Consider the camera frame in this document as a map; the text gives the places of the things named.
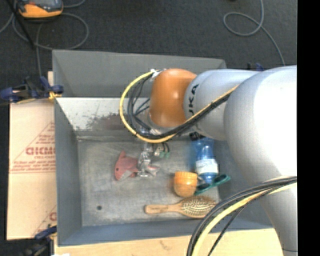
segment dark gray carpet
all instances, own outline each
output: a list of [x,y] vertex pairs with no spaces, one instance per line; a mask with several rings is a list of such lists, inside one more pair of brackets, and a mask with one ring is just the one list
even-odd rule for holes
[[[65,0],[66,5],[76,0]],[[80,47],[87,51],[148,53],[212,57],[229,68],[246,69],[259,62],[265,69],[282,65],[275,46],[263,30],[250,37],[230,33],[223,25],[228,12],[245,13],[260,20],[257,0],[92,0],[66,9],[84,19],[90,35]],[[0,1],[0,28],[11,12]],[[297,64],[298,0],[265,0],[263,27],[273,36],[287,65]],[[230,17],[230,26],[247,33],[257,25],[243,17]],[[25,22],[35,40],[38,24]],[[68,48],[84,37],[84,26],[68,16],[43,25],[39,43]],[[52,68],[51,52],[40,49],[42,74]],[[26,76],[38,83],[36,52],[9,26],[0,34],[0,90],[19,85]],[[8,107],[0,107],[0,255],[15,256],[32,240],[4,241],[8,189]]]

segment cardboard sheet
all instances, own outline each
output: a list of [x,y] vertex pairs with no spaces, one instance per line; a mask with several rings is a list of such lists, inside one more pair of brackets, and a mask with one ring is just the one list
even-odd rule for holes
[[10,105],[7,239],[33,238],[57,221],[54,104]]

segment wooden hairbrush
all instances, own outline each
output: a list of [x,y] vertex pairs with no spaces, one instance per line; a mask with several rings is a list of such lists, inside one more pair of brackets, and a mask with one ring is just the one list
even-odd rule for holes
[[191,218],[203,218],[216,205],[208,196],[187,197],[176,204],[148,204],[144,207],[146,214],[177,212]]

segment brush bristles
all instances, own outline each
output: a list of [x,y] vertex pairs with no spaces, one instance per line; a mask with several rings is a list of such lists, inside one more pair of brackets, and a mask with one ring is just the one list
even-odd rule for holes
[[184,213],[202,217],[205,216],[216,205],[216,202],[207,196],[192,196],[183,200],[182,210]]

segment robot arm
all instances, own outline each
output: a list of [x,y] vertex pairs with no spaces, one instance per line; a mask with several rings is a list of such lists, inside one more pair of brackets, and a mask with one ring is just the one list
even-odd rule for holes
[[[251,185],[297,176],[297,66],[266,71],[218,69],[197,76],[168,69],[153,85],[149,122],[162,132],[196,116],[212,100],[236,87],[226,102],[206,114],[193,129],[227,141]],[[284,256],[298,255],[297,201],[297,188],[261,200]]]

